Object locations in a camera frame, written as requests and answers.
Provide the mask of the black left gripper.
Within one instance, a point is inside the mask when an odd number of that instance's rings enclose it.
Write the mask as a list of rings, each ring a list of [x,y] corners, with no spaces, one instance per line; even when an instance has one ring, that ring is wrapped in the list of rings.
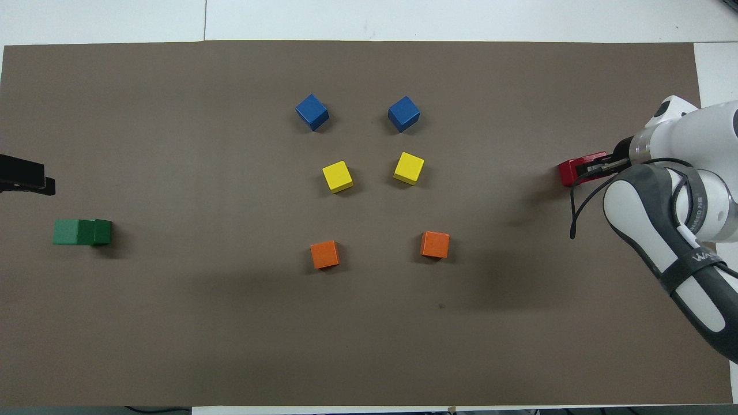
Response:
[[[16,191],[55,196],[56,181],[44,173],[43,164],[0,154],[0,193],[16,186]]]

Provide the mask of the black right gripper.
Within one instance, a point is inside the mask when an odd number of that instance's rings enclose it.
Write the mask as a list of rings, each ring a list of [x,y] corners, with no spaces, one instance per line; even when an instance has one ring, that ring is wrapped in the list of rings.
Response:
[[[632,137],[620,140],[611,154],[601,155],[601,157],[592,158],[585,163],[585,170],[588,171],[590,177],[605,177],[614,175],[630,168],[630,145]]]

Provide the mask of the brown paper table mat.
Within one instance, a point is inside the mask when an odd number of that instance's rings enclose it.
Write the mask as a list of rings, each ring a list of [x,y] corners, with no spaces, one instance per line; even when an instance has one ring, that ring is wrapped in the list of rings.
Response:
[[[0,194],[0,406],[730,402],[600,197],[569,238],[556,166],[670,95],[699,104],[691,44],[6,47],[0,153],[57,194]],[[54,245],[62,218],[111,244]]]

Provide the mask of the blue wooden cube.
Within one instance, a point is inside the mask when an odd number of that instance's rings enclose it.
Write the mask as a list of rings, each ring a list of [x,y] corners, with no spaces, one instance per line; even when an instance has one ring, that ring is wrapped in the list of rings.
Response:
[[[321,128],[330,118],[327,107],[312,93],[295,106],[295,111],[311,131]]]
[[[387,117],[398,133],[403,133],[413,126],[420,118],[421,110],[409,97],[404,96],[393,103],[387,110]]]

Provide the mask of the yellow wooden cube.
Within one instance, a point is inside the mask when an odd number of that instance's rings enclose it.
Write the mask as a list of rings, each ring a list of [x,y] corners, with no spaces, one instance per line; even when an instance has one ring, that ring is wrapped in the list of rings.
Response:
[[[401,152],[393,172],[393,179],[414,186],[422,173],[425,160],[408,152]]]
[[[332,194],[345,191],[353,186],[353,179],[345,160],[322,168],[322,174]]]

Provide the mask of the orange wooden cube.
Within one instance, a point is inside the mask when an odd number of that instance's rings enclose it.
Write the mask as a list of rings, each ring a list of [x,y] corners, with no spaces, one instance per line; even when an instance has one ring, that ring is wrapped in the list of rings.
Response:
[[[446,258],[450,252],[450,234],[425,231],[421,235],[421,256]]]
[[[338,244],[335,240],[327,240],[310,246],[314,268],[322,270],[340,264]]]

